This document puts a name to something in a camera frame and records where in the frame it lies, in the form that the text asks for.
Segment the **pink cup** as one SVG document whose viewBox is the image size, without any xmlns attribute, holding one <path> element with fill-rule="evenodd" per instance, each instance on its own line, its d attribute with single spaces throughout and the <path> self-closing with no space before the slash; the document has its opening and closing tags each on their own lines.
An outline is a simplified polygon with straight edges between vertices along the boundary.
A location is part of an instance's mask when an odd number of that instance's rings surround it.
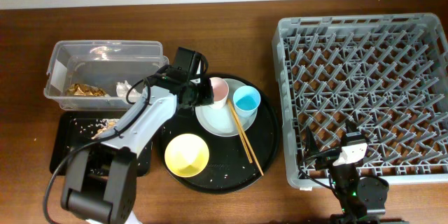
<svg viewBox="0 0 448 224">
<path fill-rule="evenodd" d="M 223 108 L 228 100 L 229 86 L 227 82 L 219 77 L 210 78 L 213 89 L 213 104 L 210 105 L 212 109 Z"/>
</svg>

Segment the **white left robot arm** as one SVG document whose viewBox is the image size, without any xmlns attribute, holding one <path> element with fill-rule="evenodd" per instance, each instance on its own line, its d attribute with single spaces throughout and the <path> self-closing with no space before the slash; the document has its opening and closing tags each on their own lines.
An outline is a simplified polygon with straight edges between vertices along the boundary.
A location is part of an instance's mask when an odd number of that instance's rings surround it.
<svg viewBox="0 0 448 224">
<path fill-rule="evenodd" d="M 66 170 L 61 207 L 89 223 L 138 223 L 137 159 L 178 110 L 212 104 L 207 69 L 203 54 L 178 48 L 172 65 L 143 78 L 140 98 L 122 118 L 59 164 Z"/>
</svg>

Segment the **yellow bowl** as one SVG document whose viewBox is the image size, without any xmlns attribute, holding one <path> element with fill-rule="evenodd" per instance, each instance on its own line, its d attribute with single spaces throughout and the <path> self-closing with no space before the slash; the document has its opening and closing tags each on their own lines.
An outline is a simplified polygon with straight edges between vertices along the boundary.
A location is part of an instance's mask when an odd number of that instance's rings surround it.
<svg viewBox="0 0 448 224">
<path fill-rule="evenodd" d="M 209 147 L 195 134 L 174 137 L 164 151 L 168 170 L 176 176 L 189 178 L 201 173 L 209 162 Z"/>
</svg>

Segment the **white tissue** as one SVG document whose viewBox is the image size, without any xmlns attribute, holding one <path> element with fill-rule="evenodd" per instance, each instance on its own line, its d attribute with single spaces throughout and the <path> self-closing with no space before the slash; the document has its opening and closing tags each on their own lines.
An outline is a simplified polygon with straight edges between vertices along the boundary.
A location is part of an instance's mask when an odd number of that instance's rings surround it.
<svg viewBox="0 0 448 224">
<path fill-rule="evenodd" d="M 125 101 L 137 102 L 141 96 L 140 92 L 133 89 L 129 94 L 128 91 L 132 86 L 124 80 L 123 82 L 116 83 L 116 94 L 118 97 L 123 98 Z"/>
</svg>

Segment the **gold snack wrapper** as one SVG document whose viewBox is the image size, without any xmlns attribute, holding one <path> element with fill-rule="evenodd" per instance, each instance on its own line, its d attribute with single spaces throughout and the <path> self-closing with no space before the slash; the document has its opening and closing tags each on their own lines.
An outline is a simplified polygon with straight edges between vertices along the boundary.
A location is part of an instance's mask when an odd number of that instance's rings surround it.
<svg viewBox="0 0 448 224">
<path fill-rule="evenodd" d="M 95 86 L 74 83 L 71 85 L 67 91 L 67 96 L 83 96 L 83 97 L 105 97 L 106 92 Z"/>
</svg>

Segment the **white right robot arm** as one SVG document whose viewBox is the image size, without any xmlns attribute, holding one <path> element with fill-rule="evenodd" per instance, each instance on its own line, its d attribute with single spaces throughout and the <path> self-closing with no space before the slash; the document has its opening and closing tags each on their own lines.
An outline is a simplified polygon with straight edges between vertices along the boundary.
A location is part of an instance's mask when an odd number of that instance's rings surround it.
<svg viewBox="0 0 448 224">
<path fill-rule="evenodd" d="M 330 216 L 330 222 L 379 223 L 386 212 L 389 183 L 378 176 L 360 176 L 357 166 L 363 163 L 370 140 L 356 124 L 345 123 L 346 133 L 340 145 L 320 151 L 310 128 L 306 129 L 305 162 L 315 162 L 315 169 L 329 171 L 328 188 L 338 199 L 342 213 Z"/>
</svg>

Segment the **blue cup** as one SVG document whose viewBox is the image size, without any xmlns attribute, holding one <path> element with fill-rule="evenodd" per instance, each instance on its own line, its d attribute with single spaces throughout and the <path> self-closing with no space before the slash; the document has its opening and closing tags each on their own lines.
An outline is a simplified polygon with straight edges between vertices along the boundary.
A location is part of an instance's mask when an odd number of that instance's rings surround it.
<svg viewBox="0 0 448 224">
<path fill-rule="evenodd" d="M 232 102 L 237 114 L 243 118 L 248 118 L 257 111 L 261 103 L 261 96 L 256 88 L 245 85 L 236 89 Z"/>
</svg>

